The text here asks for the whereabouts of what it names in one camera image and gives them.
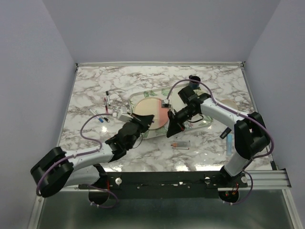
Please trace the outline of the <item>white marker red cap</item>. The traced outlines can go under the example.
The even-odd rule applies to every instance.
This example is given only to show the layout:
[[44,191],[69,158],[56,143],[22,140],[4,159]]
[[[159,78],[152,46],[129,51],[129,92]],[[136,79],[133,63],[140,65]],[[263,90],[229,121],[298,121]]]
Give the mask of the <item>white marker red cap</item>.
[[190,148],[189,147],[174,147],[174,149],[177,149],[177,150],[189,150]]

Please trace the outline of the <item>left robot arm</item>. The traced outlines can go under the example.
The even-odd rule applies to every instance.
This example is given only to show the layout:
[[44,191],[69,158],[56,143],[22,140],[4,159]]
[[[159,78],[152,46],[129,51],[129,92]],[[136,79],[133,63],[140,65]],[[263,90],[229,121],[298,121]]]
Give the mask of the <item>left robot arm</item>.
[[98,139],[85,137],[80,130],[81,137],[98,143],[98,146],[78,150],[64,151],[57,146],[50,150],[30,170],[37,185],[36,195],[47,198],[58,193],[73,172],[100,163],[117,161],[124,157],[141,134],[145,133],[153,123],[154,115],[130,114],[122,128],[104,143]]

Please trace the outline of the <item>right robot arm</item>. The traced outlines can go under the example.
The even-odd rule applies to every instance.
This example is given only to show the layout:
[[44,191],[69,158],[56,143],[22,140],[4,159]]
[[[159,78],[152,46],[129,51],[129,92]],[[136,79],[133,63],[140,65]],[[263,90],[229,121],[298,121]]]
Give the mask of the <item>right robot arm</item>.
[[262,116],[258,112],[251,114],[239,112],[214,101],[207,93],[197,95],[190,86],[181,89],[178,95],[186,107],[178,112],[173,109],[168,111],[169,124],[166,137],[169,138],[184,131],[184,123],[196,115],[212,117],[227,126],[227,130],[234,133],[236,153],[221,168],[219,181],[223,186],[230,187],[251,159],[271,142]]

